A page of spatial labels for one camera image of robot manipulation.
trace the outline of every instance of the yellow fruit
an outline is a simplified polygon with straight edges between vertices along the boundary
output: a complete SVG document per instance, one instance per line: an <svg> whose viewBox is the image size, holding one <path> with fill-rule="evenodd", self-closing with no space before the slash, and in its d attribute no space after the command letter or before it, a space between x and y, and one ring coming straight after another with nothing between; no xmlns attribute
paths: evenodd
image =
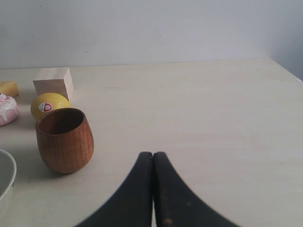
<svg viewBox="0 0 303 227"><path fill-rule="evenodd" d="M70 102L62 95L57 93L44 93L33 100L30 106L30 112L36 120L39 120L43 115L52 110L70 106Z"/></svg>

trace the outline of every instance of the white icing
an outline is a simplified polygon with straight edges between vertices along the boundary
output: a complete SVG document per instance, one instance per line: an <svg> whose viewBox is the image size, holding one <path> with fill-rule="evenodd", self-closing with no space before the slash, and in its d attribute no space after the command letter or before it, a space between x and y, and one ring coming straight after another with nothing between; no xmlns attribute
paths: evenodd
<svg viewBox="0 0 303 227"><path fill-rule="evenodd" d="M15 111L16 115L18 115L17 103L16 103L15 99L13 99L10 96L7 96L7 99L5 99L5 100L0 100L0 116L3 118L3 120L5 122L8 121L8 119L6 117L7 110L13 110L13 111Z"/></svg>

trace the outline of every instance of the table surface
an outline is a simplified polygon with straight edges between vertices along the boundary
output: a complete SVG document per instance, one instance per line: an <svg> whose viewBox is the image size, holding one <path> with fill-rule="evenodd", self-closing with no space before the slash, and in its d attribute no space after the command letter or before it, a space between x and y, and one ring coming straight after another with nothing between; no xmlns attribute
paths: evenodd
<svg viewBox="0 0 303 227"><path fill-rule="evenodd" d="M95 151L58 177L42 162L30 104L39 69L15 80L21 116L0 129L16 159L6 227L70 227L94 212L140 151L165 151L188 186L243 227L303 223L303 83L271 59L73 67L72 106L91 125Z"/></svg>

